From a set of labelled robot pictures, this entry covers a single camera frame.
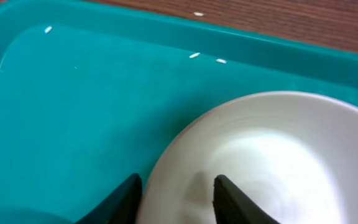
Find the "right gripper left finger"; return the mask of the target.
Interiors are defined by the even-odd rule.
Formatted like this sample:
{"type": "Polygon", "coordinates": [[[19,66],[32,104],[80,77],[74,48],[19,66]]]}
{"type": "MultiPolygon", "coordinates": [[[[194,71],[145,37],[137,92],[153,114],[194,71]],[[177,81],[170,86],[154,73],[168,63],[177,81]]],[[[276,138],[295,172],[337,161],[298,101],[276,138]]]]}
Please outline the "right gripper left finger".
{"type": "Polygon", "coordinates": [[[134,224],[142,198],[142,179],[131,174],[75,224],[134,224]]]}

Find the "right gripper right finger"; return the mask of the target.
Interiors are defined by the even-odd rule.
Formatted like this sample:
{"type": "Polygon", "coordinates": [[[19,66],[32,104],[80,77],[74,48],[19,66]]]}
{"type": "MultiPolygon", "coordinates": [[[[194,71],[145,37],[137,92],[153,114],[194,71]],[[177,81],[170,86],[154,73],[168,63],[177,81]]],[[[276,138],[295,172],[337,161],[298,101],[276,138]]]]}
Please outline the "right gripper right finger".
{"type": "Polygon", "coordinates": [[[213,208],[217,224],[279,224],[225,175],[214,179],[213,208]]]}

